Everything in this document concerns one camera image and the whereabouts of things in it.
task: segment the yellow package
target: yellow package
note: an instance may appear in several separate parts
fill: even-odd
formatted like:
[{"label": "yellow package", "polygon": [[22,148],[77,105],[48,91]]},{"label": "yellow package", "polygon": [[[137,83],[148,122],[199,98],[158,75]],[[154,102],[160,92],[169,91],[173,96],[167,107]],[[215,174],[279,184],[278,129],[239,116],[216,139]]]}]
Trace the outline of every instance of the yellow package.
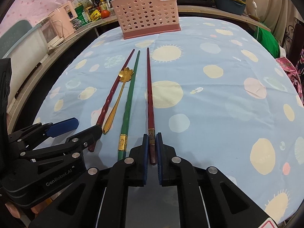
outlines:
[{"label": "yellow package", "polygon": [[92,21],[97,21],[101,18],[101,13],[98,10],[95,10],[91,16],[90,16]]}]

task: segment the dark red chopstick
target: dark red chopstick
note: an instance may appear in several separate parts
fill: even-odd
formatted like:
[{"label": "dark red chopstick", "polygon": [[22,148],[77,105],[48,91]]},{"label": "dark red chopstick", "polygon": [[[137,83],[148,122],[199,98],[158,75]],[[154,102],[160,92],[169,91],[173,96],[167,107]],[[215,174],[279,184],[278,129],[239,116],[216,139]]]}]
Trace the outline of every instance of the dark red chopstick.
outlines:
[{"label": "dark red chopstick", "polygon": [[147,101],[148,101],[148,135],[149,135],[149,154],[150,164],[156,165],[155,153],[155,124],[154,124],[154,110],[153,110],[153,95],[152,95],[152,80],[151,80],[151,65],[150,65],[150,51],[147,48]]},{"label": "dark red chopstick", "polygon": [[[130,55],[129,55],[128,59],[126,60],[124,66],[122,67],[121,71],[123,71],[124,68],[127,67],[127,65],[128,65],[128,63],[129,63],[129,61],[130,61],[130,59],[131,59],[131,57],[132,57],[134,51],[135,51],[135,49],[133,49],[132,52],[130,53]],[[114,95],[114,93],[115,93],[115,91],[116,91],[116,89],[117,89],[117,87],[118,87],[119,79],[120,79],[120,76],[117,76],[117,78],[116,78],[116,80],[115,80],[115,82],[114,82],[114,84],[113,84],[113,86],[112,86],[112,88],[111,88],[111,90],[110,90],[110,93],[109,93],[109,95],[108,95],[108,97],[107,97],[107,99],[106,99],[106,101],[105,101],[105,103],[104,103],[104,105],[103,105],[103,107],[102,107],[101,113],[100,113],[100,115],[99,115],[99,117],[98,117],[98,119],[97,119],[96,124],[99,124],[100,126],[102,126],[103,121],[105,120],[105,115],[106,115],[106,113],[107,113],[107,111],[108,111],[108,109],[109,109],[109,105],[110,105],[110,103],[111,103],[111,101],[112,101],[113,95]],[[95,145],[96,145],[95,143],[92,144],[92,145],[90,145],[90,146],[88,147],[88,150],[89,150],[90,152],[94,152],[94,150],[95,150]]]}]

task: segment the gold spoon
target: gold spoon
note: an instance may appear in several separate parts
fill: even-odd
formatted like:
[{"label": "gold spoon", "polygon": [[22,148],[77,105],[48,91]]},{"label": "gold spoon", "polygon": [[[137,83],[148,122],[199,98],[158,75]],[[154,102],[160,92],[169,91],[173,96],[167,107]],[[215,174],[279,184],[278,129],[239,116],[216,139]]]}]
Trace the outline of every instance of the gold spoon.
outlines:
[{"label": "gold spoon", "polygon": [[120,92],[119,92],[118,98],[116,100],[116,103],[115,103],[110,115],[108,116],[108,118],[107,118],[107,120],[106,120],[106,122],[103,126],[103,133],[104,134],[106,134],[112,126],[114,116],[115,116],[115,113],[116,113],[116,110],[117,110],[117,107],[118,107],[118,103],[119,103],[119,100],[121,98],[121,94],[123,93],[123,90],[124,90],[123,88],[125,87],[126,82],[131,80],[132,74],[133,74],[133,70],[129,69],[129,68],[124,68],[123,71],[119,72],[119,76],[120,76],[119,80],[123,83],[123,85],[120,89]]}]

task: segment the green chopstick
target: green chopstick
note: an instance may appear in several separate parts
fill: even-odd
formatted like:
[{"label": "green chopstick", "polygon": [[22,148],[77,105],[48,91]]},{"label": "green chopstick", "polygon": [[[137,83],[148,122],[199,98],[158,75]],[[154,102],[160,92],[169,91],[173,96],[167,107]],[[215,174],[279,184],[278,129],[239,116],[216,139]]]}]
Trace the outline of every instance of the green chopstick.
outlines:
[{"label": "green chopstick", "polygon": [[135,61],[134,69],[133,69],[133,75],[132,75],[130,86],[129,86],[125,113],[123,114],[123,124],[121,126],[120,139],[119,139],[119,145],[118,145],[118,161],[122,160],[126,157],[132,98],[133,98],[133,91],[134,91],[134,84],[135,84],[139,55],[140,55],[140,50],[137,53],[137,57],[136,57],[136,61]]}]

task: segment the pink appliance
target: pink appliance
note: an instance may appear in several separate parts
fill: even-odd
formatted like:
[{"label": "pink appliance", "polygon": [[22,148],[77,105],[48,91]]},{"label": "pink appliance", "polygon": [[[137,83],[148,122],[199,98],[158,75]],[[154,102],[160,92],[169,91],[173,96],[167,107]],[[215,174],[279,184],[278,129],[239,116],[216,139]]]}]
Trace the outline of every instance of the pink appliance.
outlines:
[{"label": "pink appliance", "polygon": [[[69,11],[71,11],[73,15],[72,18],[70,18],[68,15]],[[70,1],[55,9],[52,13],[50,13],[49,17],[51,18],[53,26],[61,38],[64,37],[66,39],[75,32],[71,21],[76,19],[78,15]]]}]

